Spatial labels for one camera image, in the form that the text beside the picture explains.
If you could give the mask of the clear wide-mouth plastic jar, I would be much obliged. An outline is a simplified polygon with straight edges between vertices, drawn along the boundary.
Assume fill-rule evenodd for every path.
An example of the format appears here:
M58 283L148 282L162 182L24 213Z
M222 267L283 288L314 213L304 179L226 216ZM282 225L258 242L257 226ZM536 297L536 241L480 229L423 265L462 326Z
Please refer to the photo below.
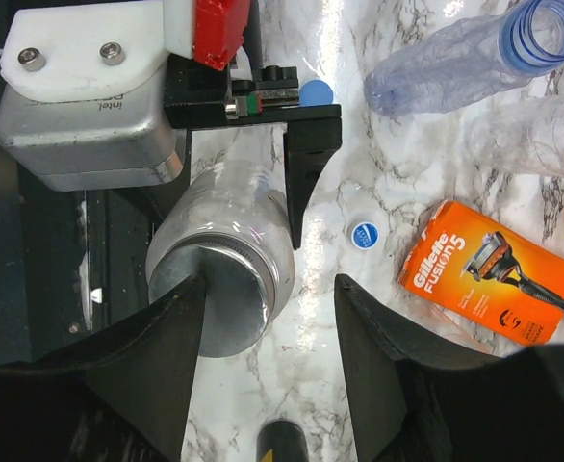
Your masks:
M204 234L241 240L266 260L275 287L269 325L287 305L295 284L294 250L282 177L242 160L225 161L203 171L154 234L146 257L147 286L154 267L172 247Z

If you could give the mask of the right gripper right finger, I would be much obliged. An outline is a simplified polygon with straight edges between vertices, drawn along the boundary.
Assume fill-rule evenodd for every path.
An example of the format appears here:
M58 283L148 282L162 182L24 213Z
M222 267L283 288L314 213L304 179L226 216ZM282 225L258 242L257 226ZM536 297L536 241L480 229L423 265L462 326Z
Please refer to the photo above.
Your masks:
M564 461L564 345L499 358L446 340L335 279L362 461Z

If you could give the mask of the silver metal jar lid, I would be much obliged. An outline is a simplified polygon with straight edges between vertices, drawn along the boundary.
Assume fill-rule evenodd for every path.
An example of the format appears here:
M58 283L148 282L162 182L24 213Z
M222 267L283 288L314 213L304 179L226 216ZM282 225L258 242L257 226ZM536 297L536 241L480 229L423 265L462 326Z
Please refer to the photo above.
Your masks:
M189 237L154 267L152 301L189 276L205 280L205 312L199 354L229 357L254 345L274 307L275 287L266 260L251 245L220 234Z

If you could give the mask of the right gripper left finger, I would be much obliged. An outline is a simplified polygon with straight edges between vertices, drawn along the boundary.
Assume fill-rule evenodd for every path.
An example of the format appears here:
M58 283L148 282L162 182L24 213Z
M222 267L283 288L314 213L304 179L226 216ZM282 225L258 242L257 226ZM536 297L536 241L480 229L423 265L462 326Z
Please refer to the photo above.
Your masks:
M191 276L36 362L0 365L0 461L177 461L205 308Z

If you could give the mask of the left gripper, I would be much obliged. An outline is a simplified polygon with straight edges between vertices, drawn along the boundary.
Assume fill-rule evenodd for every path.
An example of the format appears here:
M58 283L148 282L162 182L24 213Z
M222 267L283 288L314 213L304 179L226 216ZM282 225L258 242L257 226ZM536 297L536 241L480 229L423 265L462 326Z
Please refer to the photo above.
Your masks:
M195 61L167 60L163 108L175 129L213 130L287 123L283 136L288 219L294 250L301 247L304 213L321 173L342 147L338 104L301 106L294 66L269 65L234 79Z

